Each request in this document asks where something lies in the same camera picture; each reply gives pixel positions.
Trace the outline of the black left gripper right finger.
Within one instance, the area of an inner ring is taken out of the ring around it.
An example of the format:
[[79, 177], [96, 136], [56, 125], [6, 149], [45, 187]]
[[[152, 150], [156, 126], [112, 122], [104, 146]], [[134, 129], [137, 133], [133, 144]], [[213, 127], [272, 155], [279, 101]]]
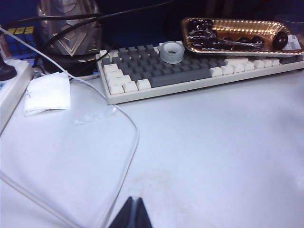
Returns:
[[137, 201], [136, 209], [136, 227], [137, 228], [152, 228], [150, 218], [148, 216], [147, 210], [145, 208], [142, 198]]

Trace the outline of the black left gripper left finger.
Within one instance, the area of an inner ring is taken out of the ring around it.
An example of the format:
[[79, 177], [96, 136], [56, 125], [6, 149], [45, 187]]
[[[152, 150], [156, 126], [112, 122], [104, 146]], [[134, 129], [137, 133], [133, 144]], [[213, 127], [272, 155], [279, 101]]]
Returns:
[[112, 221], [109, 228], [126, 228], [128, 226], [132, 210], [132, 203], [133, 199], [132, 197], [129, 197]]

